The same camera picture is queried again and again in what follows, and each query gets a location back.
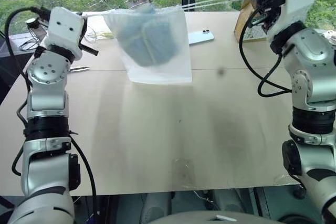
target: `table surface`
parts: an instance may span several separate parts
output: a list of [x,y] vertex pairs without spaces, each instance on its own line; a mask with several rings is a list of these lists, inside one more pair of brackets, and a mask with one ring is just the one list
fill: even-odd
[[[258,79],[244,65],[233,30],[238,12],[186,13],[188,31],[209,29],[214,41],[192,45],[193,82],[133,83],[118,57],[116,40],[92,45],[68,76],[69,125],[93,171],[99,195],[294,184],[282,166],[291,96],[261,98]],[[276,61],[266,41],[244,44],[260,74]],[[290,87],[281,65],[270,80]],[[275,89],[265,85],[264,92]],[[11,163],[22,142],[15,111],[26,88],[18,78],[0,106],[0,195],[22,195]],[[81,185],[90,195],[81,162]]]

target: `floor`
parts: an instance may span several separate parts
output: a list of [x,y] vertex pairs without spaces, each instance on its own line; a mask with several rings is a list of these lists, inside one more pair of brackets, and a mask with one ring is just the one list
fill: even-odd
[[[262,209],[262,214],[265,218],[270,218],[272,220],[279,220],[284,216],[288,215],[300,215],[305,216],[311,220],[313,224],[322,224],[321,216],[319,215],[317,209],[314,207],[312,202],[308,197],[303,200],[295,199],[293,196],[294,186],[278,186],[278,187],[263,187],[261,188],[264,192],[264,198],[266,204],[264,209]],[[243,204],[244,210],[249,214],[258,215],[258,210],[254,204],[255,194],[253,189],[240,189],[239,198]],[[129,194],[120,195],[117,206],[117,214],[114,220],[109,222],[113,224],[139,224],[141,212],[146,201],[147,194]],[[5,197],[7,200],[11,201],[15,205],[20,203],[22,197]],[[77,224],[91,224],[88,222],[88,216],[92,213],[92,201],[91,197],[87,197],[88,208],[86,205],[85,197],[80,197],[79,199],[73,198],[75,202],[75,212],[76,212],[76,223]],[[218,205],[220,207],[225,204],[225,202],[232,201],[229,198],[217,199]],[[198,211],[207,210],[205,202],[199,199],[193,191],[178,191],[174,194],[172,199],[172,214],[185,211]],[[0,214],[6,212],[7,209],[0,206]]]

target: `wire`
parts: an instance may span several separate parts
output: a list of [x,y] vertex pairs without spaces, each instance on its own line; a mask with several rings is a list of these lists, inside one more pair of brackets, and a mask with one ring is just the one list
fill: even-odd
[[80,198],[81,198],[82,196],[79,196],[77,199],[75,199],[72,203],[76,203],[77,201],[79,201],[80,200]]
[[294,179],[294,180],[296,180],[297,182],[299,182],[301,185],[303,185],[303,183],[301,182],[301,180],[300,180],[299,178],[297,178],[296,176],[294,176],[294,175],[292,175],[292,174],[289,174],[289,176],[290,176],[292,179]]
[[18,61],[18,59],[16,58],[14,52],[13,52],[13,49],[12,49],[12,46],[11,46],[11,41],[9,40],[9,25],[11,24],[11,21],[12,19],[15,17],[15,15],[17,15],[18,13],[21,13],[21,12],[25,12],[25,11],[33,11],[33,8],[32,7],[24,7],[24,8],[20,8],[20,9],[17,9],[15,11],[13,11],[9,17],[7,18],[6,20],[6,23],[5,23],[5,40],[6,40],[6,44],[7,44],[7,48],[8,48],[8,51],[9,51],[9,54],[11,57],[13,57],[14,61],[15,61],[15,64],[16,64],[16,69],[17,71],[19,72],[19,74],[21,74],[21,76],[25,79],[26,81],[26,86],[27,86],[27,90],[30,91],[30,81],[28,79],[28,76],[26,74],[23,73],[23,70],[20,66],[20,63]]
[[74,138],[69,135],[69,137],[71,138],[71,143],[73,144],[73,146],[76,148],[77,152],[79,153],[80,157],[82,158],[84,165],[86,167],[86,170],[88,171],[89,174],[89,178],[90,178],[90,183],[91,183],[91,189],[92,189],[92,204],[93,204],[93,222],[94,224],[98,224],[97,222],[97,192],[96,192],[96,184],[93,178],[93,174],[92,174],[92,170],[90,168],[89,162],[86,159],[83,151],[81,150],[81,148],[78,146],[78,144],[76,143],[76,141],[74,140]]
[[[247,19],[247,21],[246,21],[246,23],[245,23],[245,25],[244,25],[244,27],[243,27],[243,30],[241,31],[240,38],[239,38],[239,51],[240,51],[240,54],[241,54],[241,56],[242,56],[242,59],[243,59],[245,65],[247,66],[247,68],[248,68],[248,69],[249,69],[249,70],[250,70],[250,71],[251,71],[257,78],[259,78],[260,80],[263,80],[264,77],[262,77],[261,75],[259,75],[259,74],[258,74],[252,67],[251,67],[251,65],[249,64],[249,62],[247,61],[246,56],[245,56],[245,54],[244,54],[244,50],[243,50],[243,39],[244,39],[245,31],[246,31],[248,25],[251,23],[252,19],[256,16],[256,14],[257,14],[261,9],[262,9],[262,6],[260,6],[259,8],[257,8],[257,9],[250,15],[250,17]],[[271,82],[271,81],[268,81],[267,79],[264,80],[264,82],[267,83],[267,84],[270,84],[270,85],[272,85],[273,87],[276,87],[276,88],[278,88],[278,89],[285,90],[286,93],[290,93],[290,92],[291,92],[290,89],[287,89],[287,88],[284,88],[284,87],[282,87],[282,86],[280,86],[280,85],[277,85],[277,84],[275,84],[275,83],[273,83],[273,82]]]
[[17,153],[17,155],[16,155],[16,157],[15,157],[13,163],[12,163],[12,172],[17,176],[21,176],[21,173],[19,173],[16,169],[16,164],[19,161],[22,153],[23,153],[23,145],[21,146],[19,152]]
[[86,213],[88,215],[88,223],[90,222],[90,209],[89,209],[89,204],[88,204],[88,196],[84,196],[85,198],[85,205],[86,205]]
[[19,46],[19,50],[20,50],[20,51],[34,50],[34,49],[36,49],[36,47],[34,47],[34,46],[36,46],[36,47],[38,46],[38,42],[36,41],[35,38],[30,39],[30,40],[24,42],[23,44],[21,44],[21,45]]
[[264,83],[267,81],[267,79],[270,77],[270,75],[277,69],[277,67],[280,65],[282,60],[282,54],[278,55],[278,60],[277,62],[274,64],[274,66],[271,68],[271,70],[265,75],[265,77],[261,80],[261,82],[259,83],[258,86],[258,95],[260,95],[261,97],[276,97],[277,95],[281,95],[281,94],[286,94],[289,93],[288,90],[283,90],[280,92],[276,92],[276,93],[272,93],[272,94],[264,94],[262,93],[261,89],[263,88]]
[[24,101],[24,103],[17,109],[16,115],[21,120],[25,128],[28,126],[28,123],[26,119],[21,115],[21,110],[27,105],[27,99]]
[[209,200],[209,199],[207,199],[207,198],[203,198],[203,197],[201,197],[196,191],[193,191],[193,192],[194,192],[194,194],[196,195],[197,198],[199,198],[199,199],[201,199],[201,200],[204,200],[204,201],[210,203],[211,205],[214,206],[214,208],[215,208],[217,211],[220,210],[219,207],[216,205],[216,203],[214,203],[212,200]]
[[197,8],[203,8],[206,6],[213,6],[213,5],[221,5],[221,4],[226,4],[226,3],[231,3],[231,2],[236,2],[236,1],[242,1],[242,0],[226,0],[226,1],[221,1],[213,4],[206,4],[206,5],[196,5],[196,6],[191,6],[184,8],[183,10],[190,10],[190,9],[197,9]]

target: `silver robot arm segment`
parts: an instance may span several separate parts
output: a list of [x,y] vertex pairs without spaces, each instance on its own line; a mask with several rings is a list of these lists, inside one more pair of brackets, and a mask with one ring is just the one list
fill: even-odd
[[283,164],[298,179],[326,222],[336,217],[336,51],[303,24],[314,0],[255,0],[274,53],[292,82],[291,140]]
[[51,11],[48,34],[27,68],[31,91],[23,146],[21,186],[26,199],[9,223],[73,223],[70,191],[80,184],[76,154],[70,154],[67,74],[82,56],[86,20],[61,7]]

